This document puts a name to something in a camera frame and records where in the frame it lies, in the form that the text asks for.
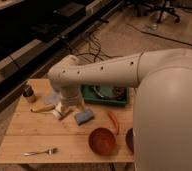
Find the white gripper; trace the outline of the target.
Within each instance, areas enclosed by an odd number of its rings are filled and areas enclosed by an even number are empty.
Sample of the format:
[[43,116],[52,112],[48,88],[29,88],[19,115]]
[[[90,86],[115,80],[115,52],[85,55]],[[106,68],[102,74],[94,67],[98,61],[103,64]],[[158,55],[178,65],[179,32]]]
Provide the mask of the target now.
[[72,107],[76,107],[83,111],[85,109],[85,103],[81,94],[80,86],[73,85],[60,88],[60,102],[61,112],[63,114],[68,113]]

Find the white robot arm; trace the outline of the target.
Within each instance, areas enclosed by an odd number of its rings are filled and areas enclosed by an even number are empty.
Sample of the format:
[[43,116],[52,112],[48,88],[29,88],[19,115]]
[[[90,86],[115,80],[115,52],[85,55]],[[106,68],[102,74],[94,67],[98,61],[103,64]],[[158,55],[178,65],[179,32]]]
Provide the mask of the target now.
[[82,84],[136,88],[136,171],[192,171],[191,49],[149,51],[85,65],[68,55],[49,70],[48,78],[64,106],[82,101]]

